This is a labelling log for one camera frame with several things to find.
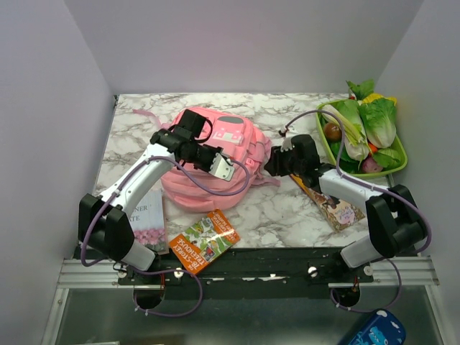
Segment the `pink student backpack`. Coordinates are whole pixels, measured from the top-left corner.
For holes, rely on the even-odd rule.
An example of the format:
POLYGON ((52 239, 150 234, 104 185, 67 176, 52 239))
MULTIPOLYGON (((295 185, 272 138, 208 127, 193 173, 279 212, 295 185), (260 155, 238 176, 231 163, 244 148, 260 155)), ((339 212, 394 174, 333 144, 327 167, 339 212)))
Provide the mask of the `pink student backpack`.
POLYGON ((263 173, 271 141, 243 116, 213 109, 184 109, 155 132, 157 156, 179 163, 161 177, 165 195, 192 212, 226 210, 253 185, 280 185, 263 173))

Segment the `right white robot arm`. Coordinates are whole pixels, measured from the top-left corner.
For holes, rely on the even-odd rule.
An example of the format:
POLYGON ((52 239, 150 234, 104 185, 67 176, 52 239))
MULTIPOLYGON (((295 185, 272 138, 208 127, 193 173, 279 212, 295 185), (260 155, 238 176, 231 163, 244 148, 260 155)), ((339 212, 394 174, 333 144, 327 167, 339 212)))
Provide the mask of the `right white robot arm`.
POLYGON ((427 222, 405 186, 383 188, 322 163, 308 134, 272 147, 264 168, 272 176, 294 175, 305 187, 346 201, 366 214, 368 235, 344 247, 341 257, 331 263, 331 274, 338 281, 355 276, 362 264, 392 258, 428 238, 427 222))

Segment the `orange Treehouse book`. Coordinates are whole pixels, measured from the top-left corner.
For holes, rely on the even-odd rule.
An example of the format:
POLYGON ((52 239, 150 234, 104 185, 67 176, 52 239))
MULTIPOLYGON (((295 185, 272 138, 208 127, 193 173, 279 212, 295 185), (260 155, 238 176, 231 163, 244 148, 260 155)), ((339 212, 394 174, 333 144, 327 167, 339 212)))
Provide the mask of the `orange Treehouse book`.
POLYGON ((216 209, 173 238, 169 247, 184 268, 197 275, 239 241, 235 228, 216 209))

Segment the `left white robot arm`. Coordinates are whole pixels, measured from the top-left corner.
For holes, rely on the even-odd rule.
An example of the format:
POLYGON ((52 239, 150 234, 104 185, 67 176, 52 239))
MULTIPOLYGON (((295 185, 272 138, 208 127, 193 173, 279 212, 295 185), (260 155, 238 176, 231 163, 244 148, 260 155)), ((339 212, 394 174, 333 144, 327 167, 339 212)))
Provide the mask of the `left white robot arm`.
POLYGON ((156 254, 134 237, 130 216, 150 188, 174 167, 186 163, 210 172, 220 157, 220 147, 210 147, 200 138, 204 126, 211 121, 200 114, 185 110, 179 122, 152 135, 144 152, 121 178, 98 196, 85 195, 79 203, 78 238, 80 260, 86 267, 91 247, 105 257, 135 267, 135 276, 144 284, 159 276, 156 254))

